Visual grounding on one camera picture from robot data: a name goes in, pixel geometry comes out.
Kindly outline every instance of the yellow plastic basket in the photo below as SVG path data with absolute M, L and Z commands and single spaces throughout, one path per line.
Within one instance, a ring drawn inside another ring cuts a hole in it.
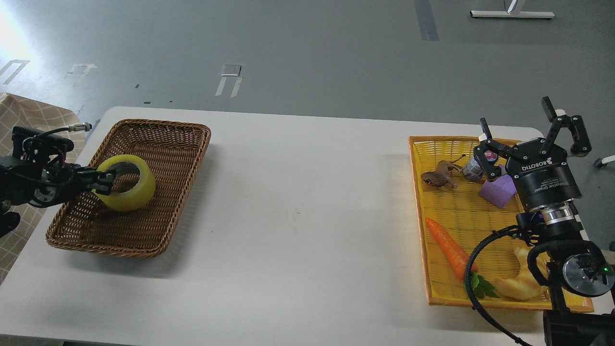
M 518 141 L 499 140 L 507 145 Z M 492 230 L 499 230 L 516 224 L 515 216 L 523 212 L 517 199 L 512 199 L 504 209 L 499 209 L 483 198 L 478 191 L 482 183 L 465 179 L 461 172 L 453 173 L 453 180 L 459 185 L 436 188 L 421 180 L 423 172 L 433 171 L 441 160 L 452 161 L 466 154 L 457 162 L 465 165 L 478 145 L 476 137 L 410 137 L 410 161 L 415 185 L 418 211 L 421 255 L 427 301 L 430 305 L 454 305 L 470 307 L 463 283 L 454 275 L 448 261 L 425 226 L 426 217 L 434 219 L 448 230 L 451 237 L 469 254 L 474 247 Z M 476 260 L 480 274 L 489 281 L 497 277 L 513 278 L 519 273 L 519 263 L 513 251 L 524 245 L 523 241 L 512 238 L 499 239 L 487 246 Z M 589 298 L 564 292 L 566 304 L 574 312 L 593 312 Z M 550 310 L 549 292 L 526 301 L 507 298 L 486 297 L 481 300 L 487 308 L 509 308 L 517 310 Z

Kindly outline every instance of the yellow tape roll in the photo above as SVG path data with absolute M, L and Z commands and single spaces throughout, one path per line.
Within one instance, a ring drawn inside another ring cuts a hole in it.
M 148 164 L 135 155 L 117 155 L 108 158 L 98 171 L 117 171 L 117 178 L 124 174 L 139 174 L 139 181 L 128 191 L 112 193 L 109 196 L 96 194 L 110 209 L 115 211 L 132 211 L 144 206 L 156 191 L 156 178 L 149 170 Z

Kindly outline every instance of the ginger root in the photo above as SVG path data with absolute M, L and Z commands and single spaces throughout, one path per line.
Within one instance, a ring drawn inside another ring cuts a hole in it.
M 515 256 L 521 266 L 519 269 L 519 275 L 513 279 L 496 278 L 493 281 L 498 293 L 502 296 L 514 298 L 518 300 L 528 300 L 539 296 L 547 288 L 540 286 L 530 270 L 528 269 L 528 254 L 530 253 L 530 247 L 517 247 L 515 249 Z M 538 257 L 536 259 L 538 269 L 542 274 L 547 277 L 547 264 L 544 259 Z

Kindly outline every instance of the robotiq logo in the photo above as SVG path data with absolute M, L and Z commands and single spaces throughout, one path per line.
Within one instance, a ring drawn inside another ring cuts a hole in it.
M 550 164 L 553 164 L 553 162 L 551 161 L 551 158 L 548 158 L 544 161 L 541 162 L 537 162 L 537 163 L 533 163 L 533 164 L 529 164 L 527 166 L 523 166 L 521 167 L 522 170 L 524 171 L 528 171 L 530 169 L 534 169 L 534 168 L 538 168 L 538 167 L 542 167 L 542 166 L 548 166 Z

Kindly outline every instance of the purple sponge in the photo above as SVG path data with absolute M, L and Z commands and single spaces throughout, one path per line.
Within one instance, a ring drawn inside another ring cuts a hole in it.
M 503 209 L 508 201 L 515 195 L 517 189 L 508 174 L 502 175 L 494 182 L 485 182 L 478 195 Z

